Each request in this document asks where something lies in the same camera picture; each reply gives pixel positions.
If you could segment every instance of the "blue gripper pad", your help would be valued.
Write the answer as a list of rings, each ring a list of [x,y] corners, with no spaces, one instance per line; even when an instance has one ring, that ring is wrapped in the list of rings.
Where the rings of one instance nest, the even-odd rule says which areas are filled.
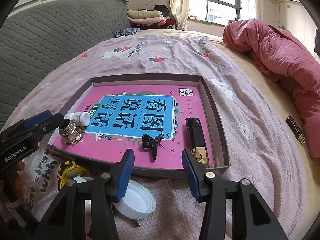
[[[189,183],[191,194],[198,201],[201,196],[200,189],[199,189],[199,181],[197,179],[196,173],[191,164],[190,156],[187,154],[186,149],[182,151],[181,160],[182,160],[182,166],[183,166],[184,172],[186,174],[186,177]]]
[[[37,123],[41,123],[42,121],[52,117],[52,114],[49,110],[46,110],[40,114],[35,115],[34,117],[30,117],[26,120],[24,124],[25,129],[29,129]]]
[[[116,176],[113,176],[113,178],[115,180],[117,179],[117,181],[115,181],[116,192],[114,195],[113,202],[118,203],[120,201],[120,199],[122,199],[124,197],[125,192],[127,191],[129,179],[131,177],[131,173],[133,170],[133,165],[134,165],[134,152],[133,152],[133,150],[127,149],[124,153],[124,156],[122,157],[122,160],[119,163],[115,163],[115,164],[119,164],[119,166],[116,165],[115,167],[122,168],[121,173],[118,178]]]

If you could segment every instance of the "folded blanket pile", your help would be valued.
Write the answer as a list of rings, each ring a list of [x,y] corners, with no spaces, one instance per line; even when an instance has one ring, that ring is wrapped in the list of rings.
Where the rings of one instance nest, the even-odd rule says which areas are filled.
[[[141,10],[141,11],[128,11],[129,22],[133,28],[145,29],[172,29],[172,25],[175,24],[175,20],[172,14],[169,14],[169,10],[166,6],[158,6],[153,11]]]

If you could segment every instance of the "gray quilted sofa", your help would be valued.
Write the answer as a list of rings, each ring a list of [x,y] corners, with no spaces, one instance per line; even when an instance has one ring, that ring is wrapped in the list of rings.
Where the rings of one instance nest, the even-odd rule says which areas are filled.
[[[0,129],[52,70],[130,28],[125,0],[57,0],[9,17],[0,29]]]

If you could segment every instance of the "white pill bottle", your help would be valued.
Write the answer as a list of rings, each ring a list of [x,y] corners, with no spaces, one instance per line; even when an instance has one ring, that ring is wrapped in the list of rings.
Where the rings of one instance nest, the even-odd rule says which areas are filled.
[[[65,118],[75,121],[77,126],[88,126],[90,123],[90,115],[88,112],[67,114]]]

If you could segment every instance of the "person's hand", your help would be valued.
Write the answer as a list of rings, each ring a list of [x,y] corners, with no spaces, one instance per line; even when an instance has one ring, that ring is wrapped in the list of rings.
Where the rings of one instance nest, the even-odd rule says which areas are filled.
[[[16,171],[22,171],[24,169],[26,165],[24,164],[24,162],[18,162],[16,164]],[[22,182],[22,178],[21,176],[17,173],[16,174],[16,181],[14,183],[15,188],[16,188],[16,194],[17,197],[22,197],[24,196],[24,188],[23,188],[23,182]],[[0,192],[3,190],[3,183],[2,181],[0,181]]]

